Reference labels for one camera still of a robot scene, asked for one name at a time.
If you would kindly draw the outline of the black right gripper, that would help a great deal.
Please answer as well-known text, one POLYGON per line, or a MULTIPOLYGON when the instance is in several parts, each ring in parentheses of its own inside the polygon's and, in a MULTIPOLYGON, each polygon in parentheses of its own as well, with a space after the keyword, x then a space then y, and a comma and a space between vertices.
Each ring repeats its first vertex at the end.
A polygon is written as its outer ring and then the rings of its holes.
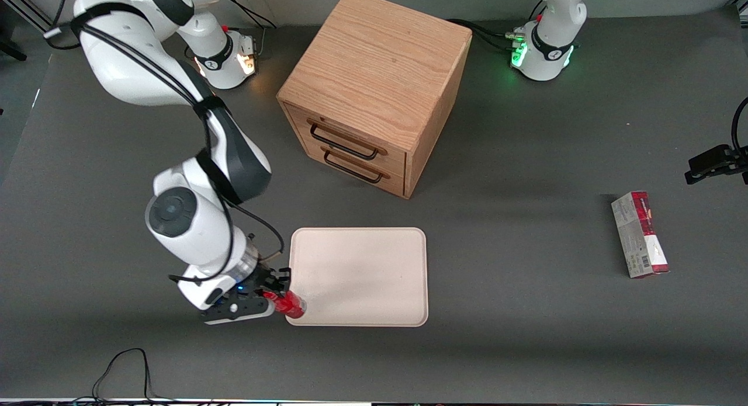
POLYGON ((291 268, 257 266, 233 289, 233 303, 239 307, 286 307, 291 278, 291 268))

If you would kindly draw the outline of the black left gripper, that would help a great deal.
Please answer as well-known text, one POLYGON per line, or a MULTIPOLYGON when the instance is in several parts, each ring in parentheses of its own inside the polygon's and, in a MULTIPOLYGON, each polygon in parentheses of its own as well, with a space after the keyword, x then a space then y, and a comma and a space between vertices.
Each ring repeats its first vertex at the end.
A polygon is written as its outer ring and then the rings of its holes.
POLYGON ((740 148, 731 148, 727 144, 717 145, 690 158, 688 164, 689 170, 684 174, 687 185, 694 185, 718 175, 736 174, 739 174, 743 183, 748 185, 747 145, 740 148))

